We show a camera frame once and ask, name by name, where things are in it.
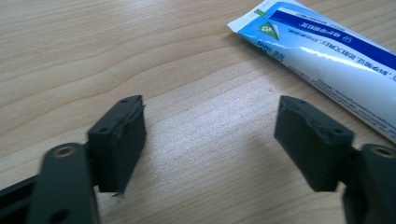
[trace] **wooden table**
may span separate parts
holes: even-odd
[[[0,189],[142,94],[148,141],[124,197],[98,195],[102,223],[345,223],[274,139],[279,96],[308,101],[364,143],[385,137],[233,34],[247,1],[0,3]],[[396,50],[394,0],[301,3]]]

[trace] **light blue packaging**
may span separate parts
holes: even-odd
[[[294,0],[228,26],[396,143],[396,55]]]

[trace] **packaging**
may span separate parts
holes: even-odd
[[[228,26],[396,143],[396,55],[293,0]]]

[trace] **green triangle logo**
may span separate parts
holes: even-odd
[[[268,21],[265,24],[261,25],[258,28],[259,31],[261,31],[262,33],[265,33],[266,35],[271,36],[272,38],[279,40],[279,36],[277,36],[277,33],[274,29],[274,27],[272,26],[272,24]]]

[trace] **screw hole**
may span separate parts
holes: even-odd
[[[105,133],[108,131],[108,128],[101,128],[99,129],[99,133]]]
[[[333,129],[332,131],[335,133],[343,133],[343,130],[341,130],[341,129]]]
[[[396,158],[396,154],[393,151],[384,147],[375,147],[373,148],[373,152],[383,157],[387,157],[391,159]]]
[[[59,210],[58,212],[55,212],[49,217],[49,223],[51,224],[62,223],[63,221],[67,220],[69,215],[70,215],[69,210],[67,209]]]
[[[67,157],[73,154],[75,151],[75,147],[61,147],[53,153],[53,156],[56,158]]]

